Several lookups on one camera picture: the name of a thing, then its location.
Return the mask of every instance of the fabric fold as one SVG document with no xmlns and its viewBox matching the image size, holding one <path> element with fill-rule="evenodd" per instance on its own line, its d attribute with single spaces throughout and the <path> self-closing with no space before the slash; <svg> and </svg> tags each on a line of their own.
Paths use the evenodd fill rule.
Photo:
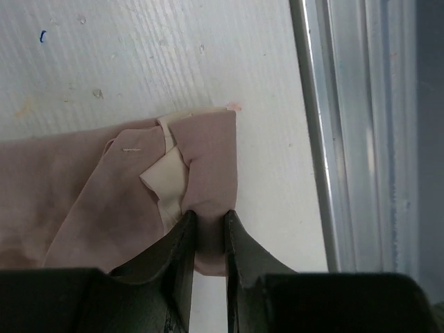
<svg viewBox="0 0 444 333">
<path fill-rule="evenodd" d="M 224 275 L 236 114 L 202 108 L 0 143 L 0 268 L 111 271 L 198 215 L 196 269 Z"/>
</svg>

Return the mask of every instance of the pink fabric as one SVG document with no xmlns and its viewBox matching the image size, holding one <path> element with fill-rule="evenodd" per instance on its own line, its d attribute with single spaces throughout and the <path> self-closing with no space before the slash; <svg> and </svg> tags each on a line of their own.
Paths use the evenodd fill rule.
<svg viewBox="0 0 444 333">
<path fill-rule="evenodd" d="M 236 205 L 236 113 L 200 114 L 170 129 L 189 167 L 182 211 L 199 216 L 195 267 L 205 275 L 225 275 L 221 216 Z"/>
<path fill-rule="evenodd" d="M 171 130 L 190 172 L 182 210 L 200 218 L 196 268 L 223 275 L 220 218 L 237 188 L 235 114 L 202 114 Z M 163 225 L 139 175 L 164 153 L 155 119 L 1 143 L 0 268 L 110 271 L 146 250 Z"/>
</svg>

